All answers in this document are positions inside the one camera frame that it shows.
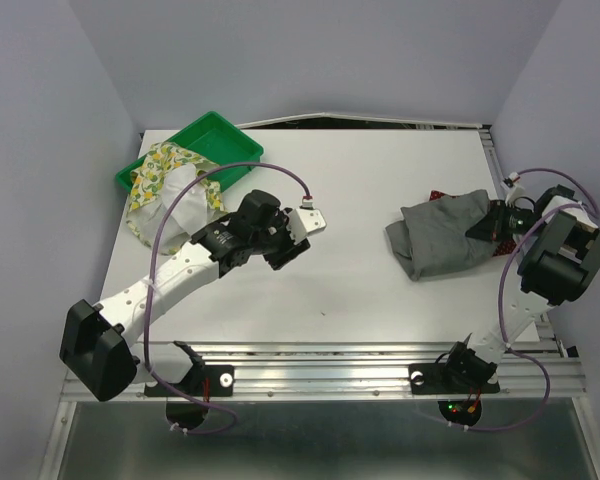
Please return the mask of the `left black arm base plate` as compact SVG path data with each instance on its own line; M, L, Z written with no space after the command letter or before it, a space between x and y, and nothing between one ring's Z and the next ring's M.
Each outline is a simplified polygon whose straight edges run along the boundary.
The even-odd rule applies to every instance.
M227 398L233 395L235 379L233 365L162 364L158 366L157 373L173 388L189 396ZM147 372L140 372L135 381L145 385L144 394L148 397L176 397L173 391L160 384Z

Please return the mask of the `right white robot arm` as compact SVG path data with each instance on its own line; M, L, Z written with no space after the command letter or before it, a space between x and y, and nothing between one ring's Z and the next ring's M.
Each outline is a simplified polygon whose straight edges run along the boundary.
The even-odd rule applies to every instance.
M513 263L505 264L498 286L497 325L454 344L434 363L443 392L496 393L497 367L536 318L579 299L600 269L600 228L563 185L546 190L532 210L500 207L496 231L520 235L532 244L517 268L519 287L505 294Z

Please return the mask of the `grey skirt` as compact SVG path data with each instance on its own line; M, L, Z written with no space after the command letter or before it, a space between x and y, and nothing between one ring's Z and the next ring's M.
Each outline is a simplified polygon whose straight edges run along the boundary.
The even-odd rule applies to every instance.
M445 195L401 209L402 218L385 227L394 257L412 281L450 275L491 259L497 244L466 232L488 213L484 190Z

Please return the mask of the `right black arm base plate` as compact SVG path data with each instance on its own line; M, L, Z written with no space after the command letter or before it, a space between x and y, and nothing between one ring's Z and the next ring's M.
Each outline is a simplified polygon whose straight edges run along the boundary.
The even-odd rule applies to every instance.
M414 363L408 366L411 391L414 395L496 394L498 382L489 383L492 373L469 367L454 367L442 363Z

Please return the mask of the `yellow lemon print skirt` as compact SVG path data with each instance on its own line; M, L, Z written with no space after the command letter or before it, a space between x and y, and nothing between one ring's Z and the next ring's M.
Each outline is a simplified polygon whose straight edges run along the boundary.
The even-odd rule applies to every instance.
M216 163L200 154L172 142L162 142L153 144L146 154L143 164L132 172L133 185L126 204L125 223L135 237L148 248L151 247L138 238L136 228L130 224L127 216L129 213L156 200L158 190L163 186L166 175L177 167L187 164L196 167L197 176L217 167ZM208 205L212 211L209 223L224 216L227 211L223 203L220 184L210 179L204 179L200 183L206 189Z

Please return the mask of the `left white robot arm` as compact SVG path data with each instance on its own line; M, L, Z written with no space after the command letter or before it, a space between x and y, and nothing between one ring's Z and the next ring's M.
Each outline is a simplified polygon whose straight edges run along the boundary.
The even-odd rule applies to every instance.
M80 300L66 316L59 358L99 401L150 380L132 351L147 329L196 290L260 255L279 270L310 247L326 221L310 201L281 208L269 193L248 193L238 209L196 232L160 267L96 304Z

